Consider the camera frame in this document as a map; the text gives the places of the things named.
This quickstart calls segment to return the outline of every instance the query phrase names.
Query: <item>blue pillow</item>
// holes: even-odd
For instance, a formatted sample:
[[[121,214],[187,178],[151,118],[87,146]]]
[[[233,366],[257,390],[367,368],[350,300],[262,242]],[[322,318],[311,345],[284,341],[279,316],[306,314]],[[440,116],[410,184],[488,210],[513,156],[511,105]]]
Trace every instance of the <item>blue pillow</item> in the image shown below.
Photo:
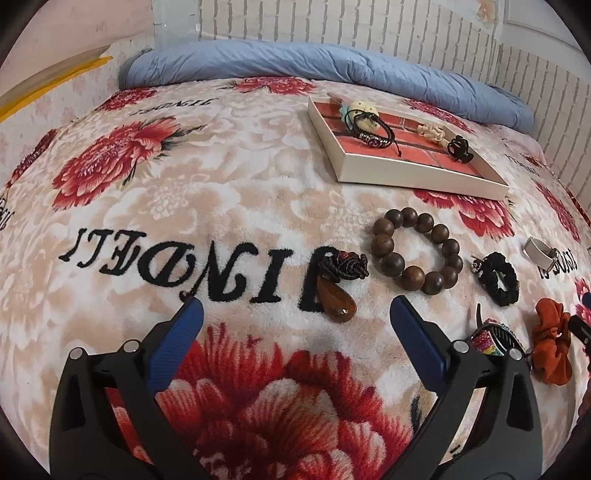
[[[421,100],[475,122],[527,133],[534,115],[520,98],[499,87],[397,59],[337,45],[209,40],[146,52],[121,73],[121,87],[192,80],[295,76],[356,83]]]

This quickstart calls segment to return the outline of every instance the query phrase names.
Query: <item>red peony pattern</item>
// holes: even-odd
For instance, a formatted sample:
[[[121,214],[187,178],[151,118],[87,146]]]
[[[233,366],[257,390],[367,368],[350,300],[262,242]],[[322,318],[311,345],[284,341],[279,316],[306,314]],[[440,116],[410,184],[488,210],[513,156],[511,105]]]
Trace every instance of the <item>red peony pattern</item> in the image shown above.
[[[178,133],[176,119],[166,117],[123,125],[98,138],[53,179],[53,188],[59,190],[53,209],[88,205],[114,181],[124,179],[127,184],[136,166],[159,155],[163,142]]]
[[[577,315],[581,317],[587,325],[591,326],[591,310],[583,305],[583,295],[591,291],[589,284],[584,278],[575,278],[574,286],[577,289],[577,298],[580,302],[575,305],[574,308],[577,311]]]
[[[558,219],[565,230],[569,231],[570,234],[573,236],[574,240],[578,243],[581,243],[581,237],[579,235],[579,230],[577,226],[574,224],[573,216],[569,213],[566,209],[564,204],[555,197],[555,195],[549,191],[546,187],[544,187],[540,182],[536,181],[535,185],[537,189],[544,195],[546,201],[550,204],[550,206],[558,215]]]
[[[419,110],[421,112],[429,113],[437,117],[439,120],[443,120],[446,122],[455,125],[456,127],[464,130],[464,132],[468,132],[470,134],[474,133],[474,130],[467,126],[464,122],[462,122],[458,117],[453,115],[450,112],[446,112],[445,110],[441,110],[440,108],[431,105],[429,103],[421,102],[420,100],[406,100],[407,105],[412,108],[413,110]]]
[[[14,171],[12,172],[12,176],[10,177],[10,180],[8,180],[8,182],[4,186],[5,188],[10,188],[12,185],[16,183],[16,181],[19,178],[21,178],[21,175],[25,173],[31,165],[33,165],[34,161],[38,159],[41,156],[41,154],[49,148],[49,145],[51,145],[51,142],[53,142],[53,139],[57,136],[58,132],[59,130],[54,128],[52,130],[49,130],[49,132],[47,132],[45,135],[43,135],[43,138],[39,140],[39,143],[35,146],[33,151],[29,153],[19,163],[17,168],[14,169]]]
[[[528,162],[530,162],[534,167],[538,167],[538,168],[542,168],[544,165],[541,164],[537,158],[531,156],[531,155],[524,155],[521,154],[522,157],[524,157]]]
[[[437,208],[450,209],[457,206],[464,225],[478,236],[501,239],[515,235],[509,212],[502,202],[429,190],[415,189],[414,194]]]
[[[168,421],[212,478],[378,480],[411,433],[384,412],[374,387],[355,380],[340,352],[298,351],[233,339],[224,323],[195,341],[171,387],[157,395]],[[125,440],[149,461],[116,392]]]
[[[252,77],[238,80],[234,89],[242,93],[266,88],[279,95],[306,95],[316,89],[313,83],[296,77]]]
[[[130,90],[122,90],[117,92],[111,98],[109,98],[105,103],[99,105],[96,110],[97,111],[112,111],[112,110],[121,110],[124,106],[127,105],[135,105],[141,100],[146,98],[153,97],[156,95],[158,90],[154,88],[133,88]]]
[[[562,185],[562,188],[566,191],[566,194],[569,196],[570,201],[573,202],[574,207],[581,214],[581,217],[583,217],[583,220],[585,220],[585,223],[589,227],[591,227],[591,219],[589,219],[589,215],[587,215],[587,212],[585,212],[585,210],[583,209],[582,205],[579,203],[579,201],[573,195],[573,192],[571,192],[570,189],[568,187],[565,187],[564,185]]]

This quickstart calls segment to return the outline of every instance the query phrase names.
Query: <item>floral blanket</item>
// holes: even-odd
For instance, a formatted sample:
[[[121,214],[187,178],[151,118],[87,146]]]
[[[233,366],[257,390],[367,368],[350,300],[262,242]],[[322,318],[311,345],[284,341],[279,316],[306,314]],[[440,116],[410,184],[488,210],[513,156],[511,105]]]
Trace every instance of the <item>floral blanket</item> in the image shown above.
[[[512,186],[506,201],[339,184],[306,114],[307,95],[329,92],[447,121]],[[327,247],[368,254],[371,226],[391,208],[431,213],[459,241],[458,284],[435,297],[406,294],[450,339],[472,333],[478,303],[526,347],[542,297],[591,322],[580,302],[589,222],[539,145],[365,87],[259,77],[120,92],[49,132],[0,202],[0,404],[45,466],[69,350],[115,351],[193,295],[205,327],[157,400],[213,478],[378,479],[435,400],[389,323],[390,301],[404,292],[371,261],[369,278],[341,282],[358,311],[338,325],[320,311],[309,266]],[[522,253],[530,235],[559,250],[553,271]],[[441,267],[412,229],[394,236],[408,264]],[[505,308],[467,267],[493,251],[521,283],[519,302]],[[546,464],[587,384],[577,340],[570,360],[566,386],[534,379]],[[109,395],[131,451],[148,461],[117,392]],[[446,459],[460,452],[481,398]]]

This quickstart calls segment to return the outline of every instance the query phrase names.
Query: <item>hair tie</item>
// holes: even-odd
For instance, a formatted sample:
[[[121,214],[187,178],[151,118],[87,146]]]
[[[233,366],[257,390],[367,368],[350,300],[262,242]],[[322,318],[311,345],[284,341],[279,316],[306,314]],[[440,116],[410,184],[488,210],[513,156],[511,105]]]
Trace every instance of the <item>hair tie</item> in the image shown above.
[[[534,370],[545,383],[564,385],[573,376],[568,359],[570,348],[570,313],[552,299],[541,299],[535,306],[540,325],[531,332]]]

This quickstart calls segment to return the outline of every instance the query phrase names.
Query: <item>amber pendant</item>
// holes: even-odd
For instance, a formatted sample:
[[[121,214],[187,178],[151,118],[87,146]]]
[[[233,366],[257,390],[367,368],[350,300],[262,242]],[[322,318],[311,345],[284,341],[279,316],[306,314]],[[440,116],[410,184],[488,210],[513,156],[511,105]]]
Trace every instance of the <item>amber pendant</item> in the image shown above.
[[[357,312],[351,296],[335,283],[322,276],[316,282],[318,299],[324,312],[335,322],[348,322]]]

